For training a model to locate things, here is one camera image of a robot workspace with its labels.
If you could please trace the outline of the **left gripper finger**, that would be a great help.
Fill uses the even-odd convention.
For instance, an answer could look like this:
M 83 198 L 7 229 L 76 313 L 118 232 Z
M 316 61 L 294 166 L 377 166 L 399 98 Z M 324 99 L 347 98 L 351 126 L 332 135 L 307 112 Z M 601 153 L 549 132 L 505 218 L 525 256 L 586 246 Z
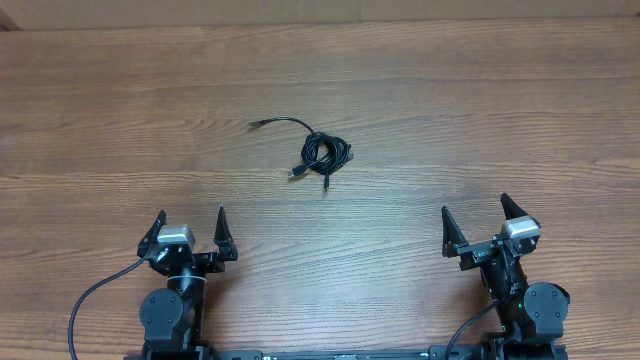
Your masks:
M 158 234 L 162 227 L 167 224 L 166 212 L 161 210 L 156 219 L 154 220 L 152 226 L 146 232 L 146 234 L 142 237 L 137 247 L 137 255 L 140 258 L 144 258 L 149 252 L 150 248 L 158 243 Z
M 218 254 L 222 261 L 238 260 L 238 250 L 231 235 L 223 205 L 218 208 L 213 242 L 218 247 Z

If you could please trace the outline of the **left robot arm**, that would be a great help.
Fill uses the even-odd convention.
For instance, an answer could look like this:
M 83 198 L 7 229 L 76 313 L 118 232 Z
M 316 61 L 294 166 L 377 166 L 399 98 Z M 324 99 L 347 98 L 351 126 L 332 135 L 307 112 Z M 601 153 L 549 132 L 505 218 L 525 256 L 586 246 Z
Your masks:
M 169 225 L 163 211 L 139 242 L 137 255 L 167 278 L 166 286 L 149 293 L 140 306 L 144 359 L 219 357 L 203 338 L 203 321 L 207 276 L 224 272 L 227 262 L 238 259 L 223 207 L 218 209 L 213 243 L 215 251 L 196 253 L 189 225 Z

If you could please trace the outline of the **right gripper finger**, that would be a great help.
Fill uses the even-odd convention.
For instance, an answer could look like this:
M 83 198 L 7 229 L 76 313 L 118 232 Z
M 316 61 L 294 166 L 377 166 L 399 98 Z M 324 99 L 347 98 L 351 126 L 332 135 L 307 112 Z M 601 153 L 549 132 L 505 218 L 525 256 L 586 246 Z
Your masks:
M 501 194 L 500 202 L 507 220 L 528 216 L 528 213 L 524 211 L 507 193 Z
M 442 255 L 447 258 L 457 257 L 461 249 L 469 245 L 453 215 L 446 206 L 441 208 L 443 223 Z

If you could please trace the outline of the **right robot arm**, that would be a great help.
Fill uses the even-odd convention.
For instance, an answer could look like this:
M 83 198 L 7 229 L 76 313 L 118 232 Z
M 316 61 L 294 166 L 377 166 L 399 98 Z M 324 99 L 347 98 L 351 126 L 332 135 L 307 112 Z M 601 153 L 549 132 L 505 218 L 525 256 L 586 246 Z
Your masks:
M 443 349 L 444 359 L 566 359 L 564 346 L 555 341 L 564 334 L 570 295 L 549 282 L 530 284 L 521 266 L 540 238 L 541 224 L 506 193 L 500 196 L 505 215 L 499 233 L 471 244 L 452 213 L 441 208 L 442 255 L 458 257 L 461 270 L 478 268 L 491 303 L 463 323 Z M 501 330 L 487 332 L 475 345 L 459 345 L 462 333 L 487 313 L 495 311 Z

